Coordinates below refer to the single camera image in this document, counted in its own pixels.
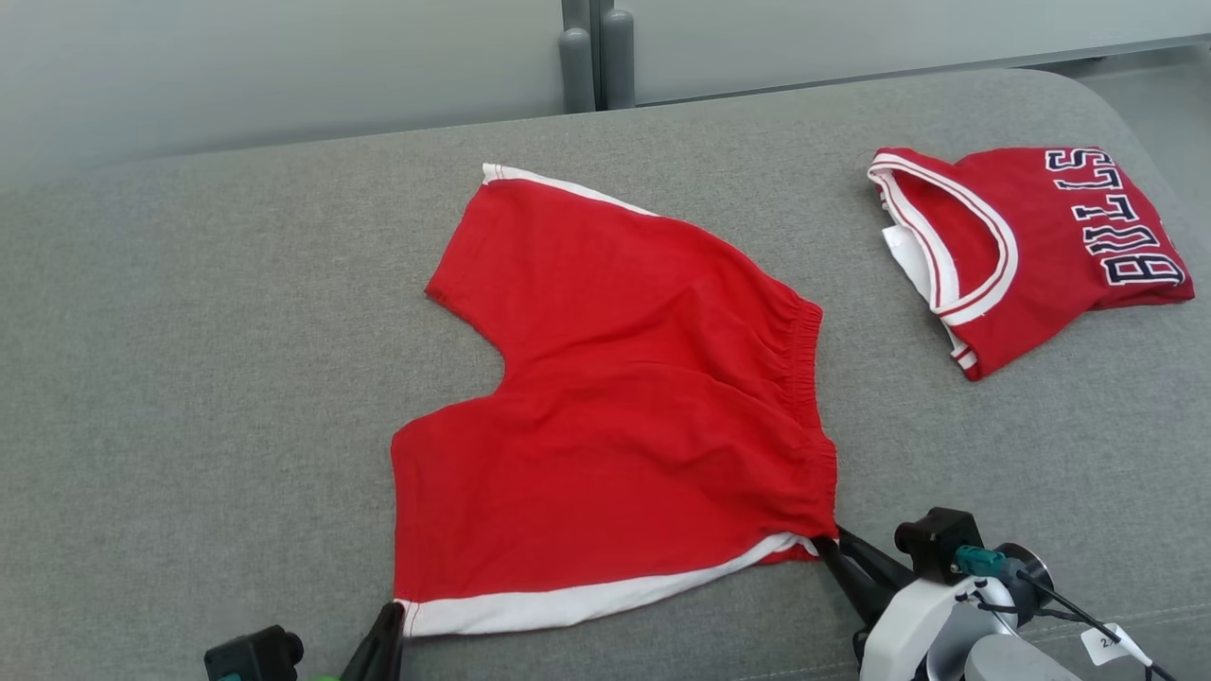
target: white neckline trim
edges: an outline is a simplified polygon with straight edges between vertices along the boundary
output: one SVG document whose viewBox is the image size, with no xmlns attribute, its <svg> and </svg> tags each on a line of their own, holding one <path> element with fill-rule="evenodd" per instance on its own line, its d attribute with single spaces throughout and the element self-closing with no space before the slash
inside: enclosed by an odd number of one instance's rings
<svg viewBox="0 0 1211 681">
<path fill-rule="evenodd" d="M 958 271 L 954 269 L 949 250 L 929 221 L 905 196 L 894 171 L 906 172 L 939 187 L 966 206 L 988 227 L 988 231 L 997 241 L 997 267 L 975 291 L 966 296 L 959 294 Z M 966 324 L 991 310 L 1005 297 L 1014 275 L 1017 274 L 1018 252 L 1017 240 L 1000 213 L 966 187 L 897 154 L 884 151 L 876 155 L 867 177 L 883 189 L 888 211 L 896 223 L 911 229 L 920 241 L 922 251 L 931 264 L 929 305 L 947 326 Z"/>
<path fill-rule="evenodd" d="M 575 194 L 578 196 L 584 196 L 585 199 L 592 199 L 593 201 L 603 201 L 606 204 L 613 204 L 615 206 L 626 208 L 633 213 L 639 213 L 641 216 L 655 216 L 652 211 L 645 211 L 638 206 L 632 206 L 626 201 L 620 201 L 607 194 L 602 194 L 595 189 L 589 189 L 587 187 L 581 187 L 574 182 L 566 182 L 562 179 L 552 179 L 550 177 L 543 177 L 541 174 L 523 171 L 518 168 L 511 168 L 509 166 L 503 166 L 500 164 L 483 164 L 483 184 L 490 184 L 498 179 L 527 179 L 529 182 L 536 182 L 539 184 L 545 184 L 547 187 L 555 187 L 556 189 L 562 189 L 564 191 Z"/>
<path fill-rule="evenodd" d="M 810 539 L 781 532 L 762 539 L 756 546 L 723 565 L 681 574 L 637 577 L 553 591 L 484 594 L 424 602 L 396 599 L 396 602 L 404 607 L 404 636 L 494 634 L 570 626 L 701 586 L 796 544 L 802 544 L 811 555 L 819 555 Z"/>
</svg>

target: red fabric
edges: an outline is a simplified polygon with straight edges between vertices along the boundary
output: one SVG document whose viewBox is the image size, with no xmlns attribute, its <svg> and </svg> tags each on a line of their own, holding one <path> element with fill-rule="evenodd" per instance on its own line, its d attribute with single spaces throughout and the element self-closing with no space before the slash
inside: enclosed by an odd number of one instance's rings
<svg viewBox="0 0 1211 681">
<path fill-rule="evenodd" d="M 526 179 L 480 188 L 426 293 L 504 355 L 400 430 L 396 597 L 550 591 L 836 537 L 821 309 L 684 222 Z M 779 559 L 804 559 L 785 551 Z"/>
<path fill-rule="evenodd" d="M 1194 297 L 1155 207 L 1101 149 L 993 149 L 952 165 L 912 149 L 885 148 L 871 166 L 872 179 L 880 182 L 880 173 L 902 194 L 889 195 L 894 193 L 884 187 L 893 214 L 902 214 L 905 227 L 918 235 L 932 229 L 940 236 L 953 258 L 960 296 L 976 294 L 985 281 L 1008 282 L 1003 294 L 989 291 L 964 304 L 946 304 L 937 288 L 928 296 L 951 332 L 975 353 L 977 361 L 965 368 L 972 380 L 1045 343 L 1086 310 Z M 962 190 L 988 211 L 957 196 Z M 1008 225 L 1005 247 L 993 238 L 986 221 L 992 217 Z M 998 274 L 1008 251 L 1016 267 Z M 945 265 L 937 253 L 928 256 L 937 276 Z M 965 308 L 987 309 L 968 320 L 960 314 Z"/>
</svg>

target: gray table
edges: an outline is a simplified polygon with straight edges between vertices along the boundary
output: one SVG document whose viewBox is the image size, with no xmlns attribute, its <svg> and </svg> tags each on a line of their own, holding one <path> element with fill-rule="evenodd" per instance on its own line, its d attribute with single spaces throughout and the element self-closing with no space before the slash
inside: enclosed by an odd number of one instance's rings
<svg viewBox="0 0 1211 681">
<path fill-rule="evenodd" d="M 981 71 L 167 159 L 0 198 L 0 677 L 202 679 L 271 623 L 337 673 L 391 595 L 388 443 L 490 390 L 421 288 L 499 161 L 696 223 L 823 305 L 839 520 L 891 548 L 977 514 L 1183 680 L 1211 669 L 1211 310 L 1089 314 L 978 384 L 879 236 L 880 145 L 1108 149 L 1196 284 L 1211 257 L 1094 93 Z M 756 567 L 557 631 L 429 640 L 406 677 L 854 679 L 821 565 Z M 1080 626 L 1031 637 L 1089 673 Z M 1141 677 L 1130 663 L 1091 679 Z"/>
</svg>

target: rounded gray post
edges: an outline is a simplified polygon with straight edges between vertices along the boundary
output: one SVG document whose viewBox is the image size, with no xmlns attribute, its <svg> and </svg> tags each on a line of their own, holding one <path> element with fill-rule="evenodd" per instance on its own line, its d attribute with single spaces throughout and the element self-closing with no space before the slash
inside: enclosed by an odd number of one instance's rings
<svg viewBox="0 0 1211 681">
<path fill-rule="evenodd" d="M 559 34 L 559 65 L 563 69 L 563 110 L 569 114 L 596 111 L 593 97 L 593 41 L 582 28 Z"/>
<path fill-rule="evenodd" d="M 610 10 L 602 17 L 602 80 L 607 109 L 635 108 L 635 17 Z"/>
</svg>

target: red jersey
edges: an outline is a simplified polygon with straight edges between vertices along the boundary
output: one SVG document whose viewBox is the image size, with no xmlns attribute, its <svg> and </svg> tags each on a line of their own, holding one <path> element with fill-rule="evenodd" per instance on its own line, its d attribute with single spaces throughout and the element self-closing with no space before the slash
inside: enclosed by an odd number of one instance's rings
<svg viewBox="0 0 1211 681">
<path fill-rule="evenodd" d="M 391 442 L 406 635 L 574 624 L 836 537 L 820 308 L 691 224 L 484 176 L 426 293 L 505 373 Z"/>
<path fill-rule="evenodd" d="M 1086 310 L 1194 297 L 1157 210 L 1101 149 L 993 149 L 953 165 L 879 149 L 868 176 L 895 221 L 893 256 L 971 380 Z"/>
</svg>

